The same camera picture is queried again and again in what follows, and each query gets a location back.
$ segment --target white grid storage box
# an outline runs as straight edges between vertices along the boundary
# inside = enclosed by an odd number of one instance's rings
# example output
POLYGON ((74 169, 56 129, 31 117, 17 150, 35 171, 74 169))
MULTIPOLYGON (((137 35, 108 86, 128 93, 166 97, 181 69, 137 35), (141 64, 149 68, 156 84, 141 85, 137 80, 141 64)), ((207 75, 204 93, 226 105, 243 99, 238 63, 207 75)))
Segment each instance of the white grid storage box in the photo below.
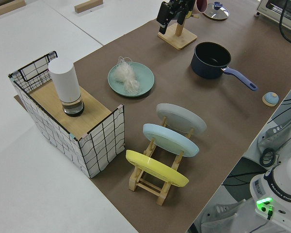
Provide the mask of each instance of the white grid storage box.
POLYGON ((48 63, 56 57, 55 51, 50 52, 9 74, 9 78, 42 135, 92 178, 125 149, 124 106, 120 105, 77 140, 29 94, 51 80, 48 63))

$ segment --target light blue plate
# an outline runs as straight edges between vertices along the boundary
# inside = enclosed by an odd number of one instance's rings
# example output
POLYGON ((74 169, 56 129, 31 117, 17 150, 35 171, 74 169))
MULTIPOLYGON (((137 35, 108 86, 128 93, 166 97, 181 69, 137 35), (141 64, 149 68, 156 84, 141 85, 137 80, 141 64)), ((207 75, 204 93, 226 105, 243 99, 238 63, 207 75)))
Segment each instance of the light blue plate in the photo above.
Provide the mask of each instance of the light blue plate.
POLYGON ((184 152, 185 157, 193 157, 199 152, 198 146, 185 136, 160 125, 144 124, 143 133, 154 144, 173 154, 184 152))
POLYGON ((114 77, 114 71, 116 69, 116 66, 114 66, 108 74, 108 83, 113 91, 115 91, 117 94, 126 96, 126 97, 137 97, 145 94, 148 92, 153 84, 154 84, 154 75, 152 71, 146 67, 143 64, 140 64, 138 62, 128 62, 130 66, 132 67, 132 70, 136 74, 136 80, 139 82, 139 91, 137 94, 130 94, 124 89, 124 84, 118 82, 115 80, 114 77))

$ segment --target blue handle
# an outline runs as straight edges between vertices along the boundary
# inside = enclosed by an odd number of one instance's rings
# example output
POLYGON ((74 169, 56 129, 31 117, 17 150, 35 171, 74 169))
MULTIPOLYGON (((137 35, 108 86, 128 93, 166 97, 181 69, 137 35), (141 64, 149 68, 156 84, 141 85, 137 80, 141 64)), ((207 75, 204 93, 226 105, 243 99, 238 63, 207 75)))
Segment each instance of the blue handle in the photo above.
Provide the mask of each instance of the blue handle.
POLYGON ((238 78, 243 84, 245 84, 247 87, 249 87, 253 91, 257 91, 258 87, 251 82, 249 79, 247 79, 244 75, 242 75, 239 71, 235 69, 231 69, 229 67, 222 68, 223 73, 234 75, 236 78, 238 78))

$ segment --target white cylindrical container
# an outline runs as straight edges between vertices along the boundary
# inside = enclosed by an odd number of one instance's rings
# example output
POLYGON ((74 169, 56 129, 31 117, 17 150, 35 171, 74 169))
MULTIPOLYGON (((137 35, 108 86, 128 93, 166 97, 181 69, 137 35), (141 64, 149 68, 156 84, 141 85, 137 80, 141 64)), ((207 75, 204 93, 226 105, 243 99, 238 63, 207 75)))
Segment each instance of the white cylindrical container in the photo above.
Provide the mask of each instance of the white cylindrical container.
POLYGON ((84 111, 84 103, 73 62, 58 57, 50 61, 48 70, 64 112, 71 117, 79 116, 84 111))

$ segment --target plate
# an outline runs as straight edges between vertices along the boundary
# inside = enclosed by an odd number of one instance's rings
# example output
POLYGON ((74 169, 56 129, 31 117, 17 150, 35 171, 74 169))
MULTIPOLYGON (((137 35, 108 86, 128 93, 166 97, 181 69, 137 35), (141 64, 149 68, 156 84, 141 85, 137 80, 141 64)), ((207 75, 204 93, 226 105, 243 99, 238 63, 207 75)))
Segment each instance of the plate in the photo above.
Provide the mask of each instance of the plate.
POLYGON ((185 136, 155 124, 144 124, 143 133, 148 140, 154 138, 154 144, 173 154, 183 157, 194 157, 198 152, 198 146, 185 136))
POLYGON ((132 67, 132 70, 136 74, 136 80, 139 82, 139 92, 137 94, 129 94, 124 89, 124 84, 115 80, 114 72, 115 72, 116 66, 114 66, 109 71, 108 83, 110 87, 112 88, 112 90, 121 96, 126 96, 126 97, 141 96, 152 88, 154 84, 154 75, 152 71, 143 64, 140 64, 138 62, 128 62, 128 64, 130 64, 130 66, 132 67))
POLYGON ((193 134, 200 134, 207 128, 204 120, 198 115, 174 104, 160 103, 156 106, 156 113, 161 120, 167 117, 167 125, 182 133, 189 133, 193 128, 193 134))
POLYGON ((188 178, 171 167, 133 150, 126 151, 126 159, 141 170, 177 187, 184 187, 188 178))

